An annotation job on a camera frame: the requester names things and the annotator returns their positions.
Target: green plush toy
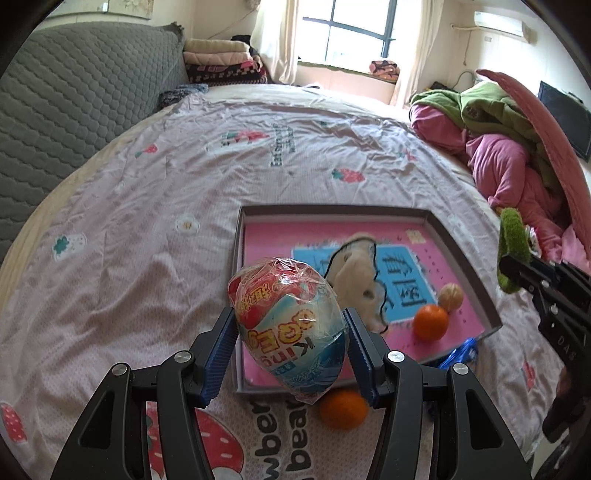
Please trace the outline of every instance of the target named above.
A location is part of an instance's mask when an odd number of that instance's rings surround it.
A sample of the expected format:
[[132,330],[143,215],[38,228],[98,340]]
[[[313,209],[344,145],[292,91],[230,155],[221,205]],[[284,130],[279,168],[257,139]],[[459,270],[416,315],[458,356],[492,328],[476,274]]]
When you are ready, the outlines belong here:
[[510,254],[517,260],[529,263],[531,260],[530,245],[525,233],[521,215],[514,208],[506,208],[501,212],[501,230],[499,231],[499,253],[496,259],[496,277],[499,286],[505,293],[517,293],[521,287],[501,273],[499,263],[504,255]]

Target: orange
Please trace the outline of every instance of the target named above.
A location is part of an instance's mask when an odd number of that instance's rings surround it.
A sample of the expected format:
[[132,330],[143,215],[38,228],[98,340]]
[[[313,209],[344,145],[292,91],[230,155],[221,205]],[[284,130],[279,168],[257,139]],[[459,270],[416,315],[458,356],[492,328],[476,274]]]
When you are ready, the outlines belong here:
[[438,305],[421,307],[413,320],[414,334],[426,342],[440,340],[449,326],[447,312]]
[[331,429],[356,429],[368,411],[367,402],[354,390],[330,390],[318,401],[320,420]]

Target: television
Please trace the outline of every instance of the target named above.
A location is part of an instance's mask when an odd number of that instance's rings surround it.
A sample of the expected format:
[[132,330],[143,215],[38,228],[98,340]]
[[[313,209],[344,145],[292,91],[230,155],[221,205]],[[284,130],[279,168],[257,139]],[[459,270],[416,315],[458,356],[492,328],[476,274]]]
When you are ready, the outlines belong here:
[[591,112],[580,100],[546,82],[540,82],[538,98],[556,118],[574,152],[588,162],[591,156]]

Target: air conditioner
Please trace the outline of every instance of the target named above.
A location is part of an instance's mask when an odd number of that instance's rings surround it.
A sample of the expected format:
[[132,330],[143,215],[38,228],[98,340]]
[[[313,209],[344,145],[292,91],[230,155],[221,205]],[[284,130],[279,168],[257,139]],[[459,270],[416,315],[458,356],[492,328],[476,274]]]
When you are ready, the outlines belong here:
[[530,43],[531,30],[525,23],[516,18],[486,12],[474,12],[474,23],[477,27],[495,30],[498,33],[508,34],[511,37]]

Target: metal screw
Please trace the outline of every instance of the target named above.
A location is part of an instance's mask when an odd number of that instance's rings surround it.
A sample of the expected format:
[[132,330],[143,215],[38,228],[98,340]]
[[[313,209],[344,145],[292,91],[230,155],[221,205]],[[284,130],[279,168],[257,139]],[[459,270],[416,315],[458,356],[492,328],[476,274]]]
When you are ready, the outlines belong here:
[[125,364],[117,364],[113,367],[113,370],[111,370],[113,372],[113,375],[115,376],[120,376],[123,375],[125,372],[127,372],[127,365]]
[[453,366],[453,371],[458,375],[466,375],[470,369],[464,364],[455,364]]
[[394,362],[395,364],[404,362],[404,353],[398,352],[397,350],[392,350],[391,352],[388,352],[388,360]]
[[179,364],[183,364],[189,360],[191,360],[191,352],[187,352],[186,350],[183,350],[174,356],[174,361]]

